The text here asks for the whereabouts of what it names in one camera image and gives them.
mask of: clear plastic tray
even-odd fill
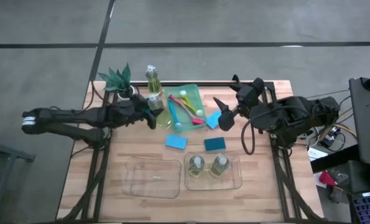
[[[240,171],[239,157],[236,154],[222,153],[228,158],[230,164],[227,170],[219,177],[213,177],[209,171],[216,159],[217,154],[211,153],[200,153],[195,154],[189,152],[184,157],[184,175],[185,175],[185,187],[188,190],[225,190],[225,189],[238,189],[242,186],[242,173]],[[189,160],[192,156],[199,155],[204,159],[204,170],[198,178],[194,178],[188,172]]]
[[[121,191],[126,195],[176,198],[179,194],[181,163],[177,160],[131,157]]]
[[[193,104],[195,109],[202,110],[203,111],[203,117],[201,117],[206,122],[206,112],[204,111],[203,103],[199,94],[199,87],[195,84],[190,85],[183,85],[183,86],[177,86],[177,87],[165,87],[164,88],[164,94],[167,99],[168,104],[168,96],[172,95],[173,97],[177,98],[180,96],[179,92],[181,90],[185,90],[187,97],[189,98],[189,101]],[[190,131],[193,129],[203,128],[206,126],[206,123],[200,124],[200,125],[193,125],[191,117],[184,111],[184,109],[179,106],[177,103],[173,102],[175,107],[175,112],[178,118],[178,121],[182,124],[180,128],[175,127],[173,125],[173,129],[176,132],[184,132],[184,131]]]

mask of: glass bottle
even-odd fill
[[[171,113],[164,107],[163,102],[156,95],[151,95],[149,97],[148,106],[152,111],[163,109],[156,118],[158,125],[164,128],[169,128],[171,126]]]
[[[229,167],[229,160],[224,155],[219,153],[214,159],[210,169],[210,175],[213,177],[220,177]]]
[[[155,66],[148,65],[148,69],[146,70],[146,77],[148,78],[149,92],[154,95],[160,95],[161,83],[158,78],[158,73]]]
[[[203,171],[204,159],[201,156],[192,156],[189,160],[189,175],[198,178]]]

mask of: bottle cap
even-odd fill
[[[202,161],[201,161],[200,157],[196,157],[193,160],[193,163],[195,163],[196,168],[201,168],[202,167]]]
[[[158,100],[158,98],[156,97],[156,95],[150,95],[149,100],[152,101],[152,102],[155,102],[155,101]]]
[[[156,66],[153,66],[153,65],[148,65],[148,69],[146,70],[147,72],[154,72],[156,70]]]
[[[218,158],[219,158],[218,162],[220,165],[225,165],[227,163],[228,159],[225,156],[223,156],[221,153],[218,154]]]

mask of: potted plant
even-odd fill
[[[109,68],[109,75],[99,72],[98,75],[106,82],[105,90],[117,92],[121,100],[127,100],[131,95],[137,94],[135,88],[130,85],[131,70],[128,63],[122,73]]]

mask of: toy utensil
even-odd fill
[[[181,98],[183,100],[181,100],[188,108],[190,108],[192,110],[192,112],[198,116],[198,117],[201,117],[203,116],[203,110],[197,110],[193,104],[191,103],[189,97],[187,97],[187,94],[186,94],[186,91],[185,90],[181,90],[179,92],[179,95],[181,95]]]
[[[168,100],[167,103],[168,103],[168,108],[170,109],[171,114],[173,115],[174,122],[175,122],[175,127],[176,128],[182,127],[183,125],[178,121],[177,114],[175,113],[175,108],[174,108],[173,101]]]
[[[168,98],[176,102],[177,104],[179,104],[188,113],[188,115],[192,118],[192,124],[194,125],[204,124],[204,121],[200,119],[199,117],[193,115],[192,112],[190,112],[188,108],[181,102],[181,100],[176,99],[172,95],[169,95]]]

